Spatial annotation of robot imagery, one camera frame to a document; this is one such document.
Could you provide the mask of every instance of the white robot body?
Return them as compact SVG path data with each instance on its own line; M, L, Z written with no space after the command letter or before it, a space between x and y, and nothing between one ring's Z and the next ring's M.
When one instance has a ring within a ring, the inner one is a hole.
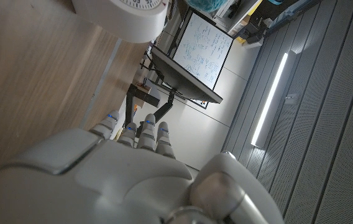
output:
M150 42L163 31L168 0L72 0L76 13L132 43Z
M156 150L147 150L133 147L133 123L124 140L109 140L113 117L90 131L58 133L5 163L0 223L283 223L268 192L230 154L214 156L193 179L174 159L166 123ZM152 117L142 133L153 133Z

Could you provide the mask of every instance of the whiteboard frame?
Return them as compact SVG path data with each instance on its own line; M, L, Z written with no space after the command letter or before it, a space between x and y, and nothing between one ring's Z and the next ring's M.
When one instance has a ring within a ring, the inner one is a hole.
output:
M182 42L182 38L183 38L183 36L184 36L184 34L185 34L186 28L187 28L188 25L189 25L189 22L190 22L190 19L191 19L193 13L196 14L197 16L199 16L200 18L204 19L206 22L208 22L208 23L211 24L213 27L217 28L217 29L220 30L223 34L226 34L228 37L230 37L230 38L232 39L231 45L229 46L229 49L227 50L227 53L226 53L224 62L222 63L222 67L221 67L221 69L220 69L220 71L219 71L219 73L218 73L218 76L216 77L215 84L214 84L214 87L213 87L213 89L212 89L212 91L214 91L215 86L216 86L216 84L217 84L217 82L218 82L218 78L219 78L219 76L221 75L222 69L224 68L226 58L227 58L227 56L229 55L229 52L230 52L230 50L231 50L231 47L232 47L232 44L233 44L233 37L230 36L230 35L229 35L227 32L225 32L224 30L220 29L218 26L216 26L216 22L212 21L211 19L209 19L208 17L206 17L205 15L203 15L202 13L200 13L199 11L197 11L196 9L193 9L192 7L189 7L188 11L186 12L186 15L189 15L189 19L187 20L186 23L184 23L185 28L183 29L183 32L182 32L182 35L181 35L181 39L180 39L178 45L177 45L176 48L175 48L174 54L172 55L172 59L174 58L174 55L175 55L175 54L177 53L177 51L178 51L179 45L180 45L181 42ZM198 106L201 107L201 108L207 109L208 102L206 102L206 106L203 106L203 105L198 104L197 102L195 102L195 101L193 101L193 100L191 100L191 99L187 99L187 100L189 100L190 102L192 102L192 103L198 105Z

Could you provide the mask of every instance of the handwriting on whiteboard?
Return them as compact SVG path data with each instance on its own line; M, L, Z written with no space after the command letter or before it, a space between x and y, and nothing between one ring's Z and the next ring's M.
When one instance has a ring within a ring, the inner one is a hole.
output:
M193 13L173 59L213 89L231 44L231 37Z

